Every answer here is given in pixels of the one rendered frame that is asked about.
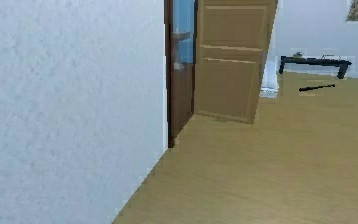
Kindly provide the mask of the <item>light wooden panel door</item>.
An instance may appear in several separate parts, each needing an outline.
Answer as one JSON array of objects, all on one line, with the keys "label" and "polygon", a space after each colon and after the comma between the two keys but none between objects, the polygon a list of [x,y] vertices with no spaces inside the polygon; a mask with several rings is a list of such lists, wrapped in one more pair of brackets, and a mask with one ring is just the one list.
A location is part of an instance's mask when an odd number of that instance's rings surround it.
[{"label": "light wooden panel door", "polygon": [[252,124],[278,0],[199,0],[194,111]]}]

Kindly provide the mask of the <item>black baseball bat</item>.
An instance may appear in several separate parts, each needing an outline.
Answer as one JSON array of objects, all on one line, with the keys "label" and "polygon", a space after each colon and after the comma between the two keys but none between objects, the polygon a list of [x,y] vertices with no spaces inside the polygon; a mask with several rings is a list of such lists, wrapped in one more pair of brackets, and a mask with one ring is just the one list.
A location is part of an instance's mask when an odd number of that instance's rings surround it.
[{"label": "black baseball bat", "polygon": [[330,85],[301,87],[301,88],[299,88],[299,92],[312,91],[312,90],[317,90],[317,89],[322,89],[322,88],[329,88],[329,87],[336,87],[336,85],[335,84],[330,84]]}]

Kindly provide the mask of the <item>low black table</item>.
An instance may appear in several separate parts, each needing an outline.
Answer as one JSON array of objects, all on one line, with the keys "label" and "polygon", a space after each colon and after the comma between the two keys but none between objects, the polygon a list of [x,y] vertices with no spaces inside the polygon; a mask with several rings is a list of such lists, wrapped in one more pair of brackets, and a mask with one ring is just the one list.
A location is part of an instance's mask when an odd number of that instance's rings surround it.
[{"label": "low black table", "polygon": [[317,66],[333,66],[338,67],[337,78],[343,79],[346,75],[348,67],[351,65],[350,61],[338,60],[338,59],[327,59],[327,58],[294,58],[288,56],[282,56],[279,65],[279,73],[284,72],[286,64],[306,64],[306,65],[317,65]]}]

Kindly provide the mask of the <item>dark brown door frame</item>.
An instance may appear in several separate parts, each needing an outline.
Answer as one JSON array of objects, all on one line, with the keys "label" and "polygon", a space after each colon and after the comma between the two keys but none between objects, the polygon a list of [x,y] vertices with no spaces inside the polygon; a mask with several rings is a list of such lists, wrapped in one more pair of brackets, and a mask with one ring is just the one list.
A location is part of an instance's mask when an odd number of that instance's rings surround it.
[{"label": "dark brown door frame", "polygon": [[[169,148],[194,114],[197,11],[198,0],[164,0]],[[175,32],[190,32],[190,37],[175,41]]]}]

